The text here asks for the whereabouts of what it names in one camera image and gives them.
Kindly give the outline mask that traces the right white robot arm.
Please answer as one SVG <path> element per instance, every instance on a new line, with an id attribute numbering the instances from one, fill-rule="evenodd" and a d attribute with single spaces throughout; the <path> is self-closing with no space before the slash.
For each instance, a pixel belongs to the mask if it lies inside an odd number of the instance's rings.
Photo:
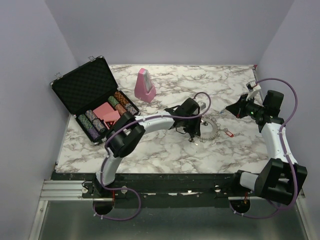
<path id="1" fill-rule="evenodd" d="M 259 174 L 239 170 L 233 175 L 230 191 L 236 196 L 251 190 L 260 198 L 289 205 L 302 188 L 308 171 L 291 155 L 282 125 L 285 121 L 278 116 L 283 99 L 283 93 L 269 90 L 262 105 L 243 94 L 236 103 L 226 107 L 238 119 L 251 117 L 255 121 L 269 157 Z"/>

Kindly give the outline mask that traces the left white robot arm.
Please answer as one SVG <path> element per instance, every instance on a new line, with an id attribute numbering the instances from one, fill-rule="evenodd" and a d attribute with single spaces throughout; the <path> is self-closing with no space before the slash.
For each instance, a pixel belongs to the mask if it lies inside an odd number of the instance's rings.
<path id="1" fill-rule="evenodd" d="M 200 136 L 201 111 L 205 103 L 188 98 L 181 105 L 166 108 L 158 114 L 134 116 L 124 113 L 107 132 L 104 148 L 106 156 L 93 180 L 93 191 L 101 198 L 111 191 L 122 159 L 131 154 L 144 135 L 161 130 L 182 128 L 191 138 Z"/>

